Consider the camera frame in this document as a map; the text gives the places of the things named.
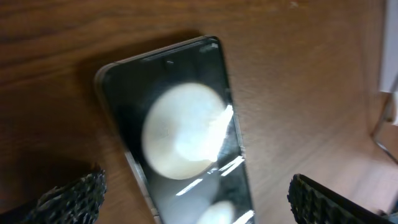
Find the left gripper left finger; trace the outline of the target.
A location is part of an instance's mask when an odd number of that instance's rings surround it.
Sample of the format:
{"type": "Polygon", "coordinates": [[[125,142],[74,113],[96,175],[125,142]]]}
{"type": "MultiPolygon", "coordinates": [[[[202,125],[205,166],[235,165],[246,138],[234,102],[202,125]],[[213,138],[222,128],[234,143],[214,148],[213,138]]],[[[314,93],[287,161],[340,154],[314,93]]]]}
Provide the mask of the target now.
{"type": "Polygon", "coordinates": [[[1,223],[93,224],[99,217],[106,192],[105,171],[97,169],[2,213],[1,223]]]}

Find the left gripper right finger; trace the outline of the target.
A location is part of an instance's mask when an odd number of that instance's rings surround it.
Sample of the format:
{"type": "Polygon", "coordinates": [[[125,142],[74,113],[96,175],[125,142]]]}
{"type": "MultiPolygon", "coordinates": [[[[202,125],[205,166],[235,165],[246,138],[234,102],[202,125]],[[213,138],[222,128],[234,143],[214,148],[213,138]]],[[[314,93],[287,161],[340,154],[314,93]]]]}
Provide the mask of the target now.
{"type": "Polygon", "coordinates": [[[303,174],[295,174],[287,199],[299,224],[395,224],[397,203],[388,213],[373,213],[303,174]]]}

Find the black smartphone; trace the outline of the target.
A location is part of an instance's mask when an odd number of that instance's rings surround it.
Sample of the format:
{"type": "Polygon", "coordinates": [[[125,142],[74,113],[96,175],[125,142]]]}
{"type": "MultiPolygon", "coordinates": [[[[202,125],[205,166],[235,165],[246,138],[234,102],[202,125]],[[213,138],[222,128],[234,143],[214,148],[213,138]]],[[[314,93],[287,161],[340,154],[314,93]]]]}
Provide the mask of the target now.
{"type": "Polygon", "coordinates": [[[95,75],[156,223],[255,223],[222,44],[204,35],[95,75]]]}

